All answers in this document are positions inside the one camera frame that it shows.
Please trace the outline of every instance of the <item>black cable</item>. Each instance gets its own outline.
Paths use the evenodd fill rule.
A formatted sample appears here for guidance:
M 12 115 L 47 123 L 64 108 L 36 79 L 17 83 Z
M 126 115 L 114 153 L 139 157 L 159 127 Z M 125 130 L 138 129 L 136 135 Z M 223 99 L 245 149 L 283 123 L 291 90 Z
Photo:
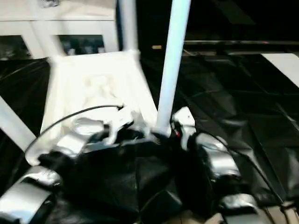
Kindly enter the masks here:
M 264 208 L 262 209 L 263 212 L 265 213 L 265 215 L 267 216 L 267 218 L 269 219 L 269 221 L 272 223 L 272 224 L 276 224 L 271 213 L 269 212 L 268 208 Z
M 86 108 L 86 109 L 83 109 L 81 111 L 77 111 L 75 113 L 72 113 L 72 114 L 69 114 L 61 119 L 59 119 L 58 121 L 54 122 L 53 124 L 51 124 L 49 127 L 47 127 L 45 130 L 43 130 L 39 136 L 37 136 L 29 145 L 28 147 L 25 149 L 24 151 L 24 155 L 26 154 L 26 152 L 44 135 L 46 134 L 52 127 L 54 127 L 55 125 L 63 122 L 64 120 L 67 120 L 68 118 L 71 118 L 73 116 L 76 116 L 78 114 L 81 114 L 81 113 L 84 113 L 84 112 L 87 112 L 87 111 L 91 111 L 91 110 L 95 110 L 95 109 L 99 109 L 99 108 L 105 108 L 105 107 L 116 107 L 118 108 L 119 110 L 123 108 L 123 106 L 119 106 L 119 105 L 101 105 L 101 106 L 93 106 L 93 107 L 89 107 L 89 108 Z M 7 187 L 6 187 L 6 190 L 8 188 L 10 188 L 14 182 L 14 178 L 19 170 L 19 167 L 23 161 L 24 157 L 23 156 L 20 156 L 19 157 L 19 160 L 17 161 L 16 165 L 14 166 L 14 169 L 12 171 L 12 174 L 7 182 Z

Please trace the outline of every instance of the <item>black plastic sheet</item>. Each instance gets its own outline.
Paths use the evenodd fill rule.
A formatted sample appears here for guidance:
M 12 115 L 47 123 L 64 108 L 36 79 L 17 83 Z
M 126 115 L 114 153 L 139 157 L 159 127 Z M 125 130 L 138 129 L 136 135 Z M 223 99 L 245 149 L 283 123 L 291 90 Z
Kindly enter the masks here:
M 158 104 L 163 58 L 141 62 Z M 261 55 L 183 57 L 173 112 L 188 106 L 197 127 L 249 156 L 279 196 L 290 201 L 299 196 L 298 97 L 299 88 Z M 234 158 L 259 204 L 278 205 L 252 164 Z M 209 184 L 188 162 L 182 167 L 192 176 L 184 179 L 184 198 L 190 209 L 209 217 L 215 212 Z
M 45 59 L 0 61 L 0 96 L 36 136 L 42 125 L 49 74 Z M 23 152 L 0 130 L 0 195 L 22 156 Z M 28 167 L 24 161 L 20 174 Z

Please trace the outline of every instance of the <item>black leather material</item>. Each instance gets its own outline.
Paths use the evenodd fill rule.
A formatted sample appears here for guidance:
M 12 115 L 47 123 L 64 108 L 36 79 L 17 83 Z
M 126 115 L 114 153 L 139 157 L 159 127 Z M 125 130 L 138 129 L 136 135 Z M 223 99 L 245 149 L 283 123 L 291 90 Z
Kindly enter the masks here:
M 163 59 L 141 62 L 158 104 Z M 298 99 L 299 88 L 261 55 L 183 57 L 173 112 L 188 106 L 198 128 L 249 156 L 287 201 L 299 196 Z M 252 165 L 239 155 L 234 158 L 259 204 L 278 204 Z M 192 189 L 183 191 L 184 198 L 194 211 L 210 216 L 215 210 L 209 183 L 200 181 L 203 176 L 191 164 L 182 167 L 192 176 L 185 179 Z

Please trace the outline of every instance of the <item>white plastic part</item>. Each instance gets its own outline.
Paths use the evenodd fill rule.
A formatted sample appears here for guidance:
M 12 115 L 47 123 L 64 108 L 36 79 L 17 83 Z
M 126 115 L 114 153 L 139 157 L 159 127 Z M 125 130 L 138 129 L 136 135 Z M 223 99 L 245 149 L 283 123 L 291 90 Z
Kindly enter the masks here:
M 181 140 L 181 147 L 184 150 L 187 150 L 187 143 L 189 137 L 196 132 L 195 129 L 195 120 L 192 116 L 188 107 L 183 107 L 179 111 L 177 111 L 173 116 L 172 119 L 180 123 L 182 126 L 182 140 Z
M 0 128 L 23 151 L 36 138 L 2 97 L 0 97 Z
M 122 104 L 140 113 L 148 126 L 154 126 L 157 110 L 138 59 L 138 54 L 132 51 L 55 57 L 42 130 L 58 119 L 88 107 Z M 101 108 L 81 116 L 108 123 L 116 113 L 115 108 Z M 52 128 L 43 141 L 63 134 L 64 128 L 74 119 Z
M 289 53 L 262 55 L 299 87 L 299 57 Z
M 135 0 L 120 0 L 124 50 L 138 50 Z
M 181 62 L 191 0 L 173 0 L 168 30 L 157 128 L 167 132 Z

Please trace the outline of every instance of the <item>white cabinet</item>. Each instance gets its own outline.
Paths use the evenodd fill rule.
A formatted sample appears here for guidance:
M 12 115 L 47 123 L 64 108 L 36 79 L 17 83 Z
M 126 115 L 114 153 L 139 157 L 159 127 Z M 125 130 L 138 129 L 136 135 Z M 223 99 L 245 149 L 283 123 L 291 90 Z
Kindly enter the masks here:
M 68 35 L 67 45 L 77 41 L 85 52 L 97 53 L 89 51 L 97 46 L 83 42 L 100 41 L 100 51 L 114 52 L 119 49 L 115 13 L 116 0 L 60 0 L 49 8 L 39 7 L 38 0 L 0 0 L 0 36 L 21 35 L 33 58 L 65 55 Z

